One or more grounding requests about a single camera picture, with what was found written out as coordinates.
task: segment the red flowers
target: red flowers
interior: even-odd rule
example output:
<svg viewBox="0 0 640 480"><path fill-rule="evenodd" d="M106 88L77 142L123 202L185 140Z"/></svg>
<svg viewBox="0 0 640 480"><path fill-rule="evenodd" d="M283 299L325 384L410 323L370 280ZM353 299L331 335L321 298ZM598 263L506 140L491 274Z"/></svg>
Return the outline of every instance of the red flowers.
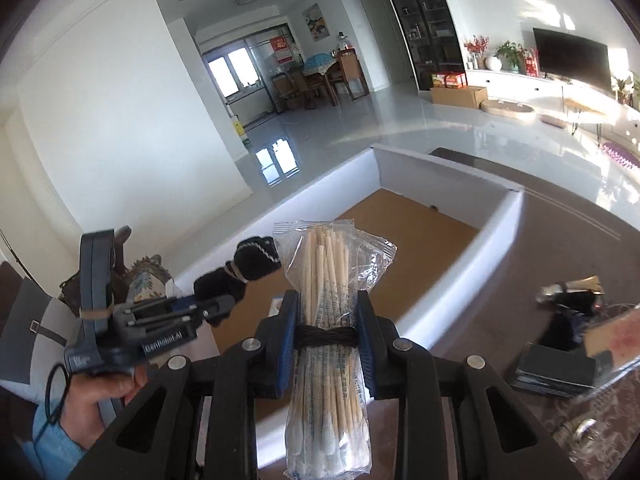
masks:
<svg viewBox="0 0 640 480"><path fill-rule="evenodd" d="M480 54L480 55L486 52L486 48L488 45L489 45L489 38L486 38L484 36L480 36L479 38L476 38L475 35L474 35L473 41L467 41L465 43L465 47L469 52L471 52L472 54Z"/></svg>

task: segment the human hand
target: human hand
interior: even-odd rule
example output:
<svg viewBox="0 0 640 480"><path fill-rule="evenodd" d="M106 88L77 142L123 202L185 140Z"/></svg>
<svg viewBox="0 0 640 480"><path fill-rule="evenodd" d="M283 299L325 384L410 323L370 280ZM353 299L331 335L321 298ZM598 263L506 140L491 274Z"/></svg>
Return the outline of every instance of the human hand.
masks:
<svg viewBox="0 0 640 480"><path fill-rule="evenodd" d="M142 366L136 367L133 377L124 374L74 375L62 409L60 427L76 444L89 449L104 431L97 402L123 398L126 405L146 382L146 368Z"/></svg>

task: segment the doorway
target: doorway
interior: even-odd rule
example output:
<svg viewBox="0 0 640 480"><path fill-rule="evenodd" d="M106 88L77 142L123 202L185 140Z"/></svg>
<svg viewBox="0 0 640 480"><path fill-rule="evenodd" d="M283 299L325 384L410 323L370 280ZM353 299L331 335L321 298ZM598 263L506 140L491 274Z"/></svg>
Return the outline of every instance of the doorway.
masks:
<svg viewBox="0 0 640 480"><path fill-rule="evenodd" d="M412 76L406 45L398 27L394 27L383 0L360 0L371 30L378 43L382 61L391 84L407 81Z"/></svg>
<svg viewBox="0 0 640 480"><path fill-rule="evenodd" d="M286 23L209 50L204 59L222 99L245 131L283 111L271 79L302 64Z"/></svg>

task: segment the plastic bag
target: plastic bag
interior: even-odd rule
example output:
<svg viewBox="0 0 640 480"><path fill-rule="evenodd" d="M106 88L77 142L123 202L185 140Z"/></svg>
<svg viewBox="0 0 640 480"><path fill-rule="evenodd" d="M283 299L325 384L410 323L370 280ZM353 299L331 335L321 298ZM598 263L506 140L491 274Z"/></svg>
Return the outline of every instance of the plastic bag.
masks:
<svg viewBox="0 0 640 480"><path fill-rule="evenodd" d="M580 399L591 399L640 365L640 305L603 306L591 320L582 341L597 361L594 388Z"/></svg>
<svg viewBox="0 0 640 480"><path fill-rule="evenodd" d="M358 290L371 290L396 247L352 220L282 222L273 238L287 279L300 293L300 323L354 326ZM296 353L285 432L287 476L353 480L371 469L369 423L357 348L330 345Z"/></svg>

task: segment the white cabinet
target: white cabinet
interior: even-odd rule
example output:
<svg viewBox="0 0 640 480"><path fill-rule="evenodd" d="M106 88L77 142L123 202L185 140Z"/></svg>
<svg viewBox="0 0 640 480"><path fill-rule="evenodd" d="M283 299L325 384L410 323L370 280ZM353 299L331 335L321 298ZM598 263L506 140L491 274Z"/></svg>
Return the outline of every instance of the white cabinet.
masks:
<svg viewBox="0 0 640 480"><path fill-rule="evenodd" d="M513 75L489 70L467 70L466 80L470 86L485 86L489 97L514 100Z"/></svg>
<svg viewBox="0 0 640 480"><path fill-rule="evenodd" d="M513 98L523 103L535 104L540 98L562 97L562 83L535 77L514 76Z"/></svg>
<svg viewBox="0 0 640 480"><path fill-rule="evenodd" d="M534 104L536 99L562 97L562 83L550 79L490 70L467 70L466 79L471 86L485 86L491 98Z"/></svg>

